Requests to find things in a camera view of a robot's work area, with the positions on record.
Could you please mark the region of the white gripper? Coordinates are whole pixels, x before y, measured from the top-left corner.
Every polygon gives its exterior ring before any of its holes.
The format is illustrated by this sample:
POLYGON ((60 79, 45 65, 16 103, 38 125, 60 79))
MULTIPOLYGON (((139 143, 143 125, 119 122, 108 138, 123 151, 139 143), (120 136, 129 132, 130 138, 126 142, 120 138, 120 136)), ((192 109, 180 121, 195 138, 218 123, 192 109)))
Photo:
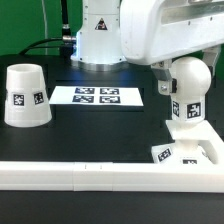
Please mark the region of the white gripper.
POLYGON ((204 49, 202 61, 215 69, 224 43, 224 0, 122 0, 120 32, 127 61, 152 64, 158 92, 170 95, 177 84, 172 58, 204 49))

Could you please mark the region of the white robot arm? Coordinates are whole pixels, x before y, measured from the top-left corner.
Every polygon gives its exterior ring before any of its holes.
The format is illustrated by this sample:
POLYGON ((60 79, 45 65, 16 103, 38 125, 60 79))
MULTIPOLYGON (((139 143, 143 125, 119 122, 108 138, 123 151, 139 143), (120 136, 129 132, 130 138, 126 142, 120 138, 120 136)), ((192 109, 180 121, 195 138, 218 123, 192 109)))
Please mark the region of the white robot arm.
POLYGON ((201 51, 215 71, 224 44, 224 0, 83 0, 71 60, 86 70, 149 65, 164 95, 176 91, 172 60, 201 51))

